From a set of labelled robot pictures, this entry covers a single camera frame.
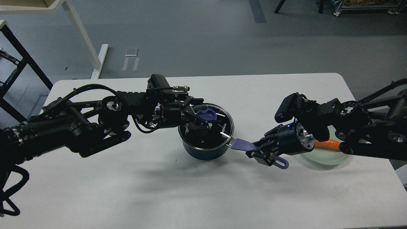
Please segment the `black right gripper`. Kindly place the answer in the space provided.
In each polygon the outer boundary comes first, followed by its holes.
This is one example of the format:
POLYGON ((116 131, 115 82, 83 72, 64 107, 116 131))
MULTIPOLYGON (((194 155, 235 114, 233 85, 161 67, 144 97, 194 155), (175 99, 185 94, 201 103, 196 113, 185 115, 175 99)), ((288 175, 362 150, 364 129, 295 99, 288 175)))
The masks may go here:
POLYGON ((252 149, 245 152, 248 158, 254 158, 262 165, 277 166, 277 153, 261 150, 263 145, 277 144, 279 154, 299 155, 311 152, 315 147, 316 140, 308 133, 301 123, 291 123, 284 126, 276 126, 266 132, 263 138, 253 142, 252 149))

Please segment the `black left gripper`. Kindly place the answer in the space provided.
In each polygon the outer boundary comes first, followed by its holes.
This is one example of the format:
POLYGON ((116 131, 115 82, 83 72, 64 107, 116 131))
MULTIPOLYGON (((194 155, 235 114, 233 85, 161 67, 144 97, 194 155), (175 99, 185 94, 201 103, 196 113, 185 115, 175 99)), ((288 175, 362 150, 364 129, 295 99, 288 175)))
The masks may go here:
POLYGON ((184 126, 186 131, 210 130, 209 122, 192 111, 194 106, 204 102, 203 98, 175 93, 174 101, 171 99, 156 94, 147 96, 149 110, 146 113, 146 125, 149 129, 184 126))

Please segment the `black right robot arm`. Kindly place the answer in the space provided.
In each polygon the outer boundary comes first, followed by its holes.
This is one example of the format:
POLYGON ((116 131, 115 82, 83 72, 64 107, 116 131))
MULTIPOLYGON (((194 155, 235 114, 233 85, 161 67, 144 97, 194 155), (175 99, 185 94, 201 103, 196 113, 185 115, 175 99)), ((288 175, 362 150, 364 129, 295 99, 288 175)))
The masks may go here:
POLYGON ((341 141, 338 148, 347 155, 405 161, 406 90, 377 99, 402 85, 406 85, 406 79, 393 81, 359 101, 340 102, 335 98, 321 104, 303 94, 292 93, 284 98, 275 114, 279 125, 245 153, 260 164, 286 169, 288 162, 281 155, 311 152, 317 142, 330 139, 328 127, 333 126, 335 136, 341 141))

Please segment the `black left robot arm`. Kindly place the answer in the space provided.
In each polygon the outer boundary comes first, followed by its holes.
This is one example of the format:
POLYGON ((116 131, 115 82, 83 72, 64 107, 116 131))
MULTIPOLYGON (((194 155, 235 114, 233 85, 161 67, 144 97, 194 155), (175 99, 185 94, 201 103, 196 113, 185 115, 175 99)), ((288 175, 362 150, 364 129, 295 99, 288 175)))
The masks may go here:
POLYGON ((1 217, 17 216, 10 197, 29 180, 19 165, 55 149, 67 147, 86 158, 127 141, 128 117, 145 134, 161 128, 191 127, 206 134, 211 121, 197 115, 189 87, 153 87, 123 92, 88 84, 50 103, 43 112, 17 126, 1 129, 1 217))

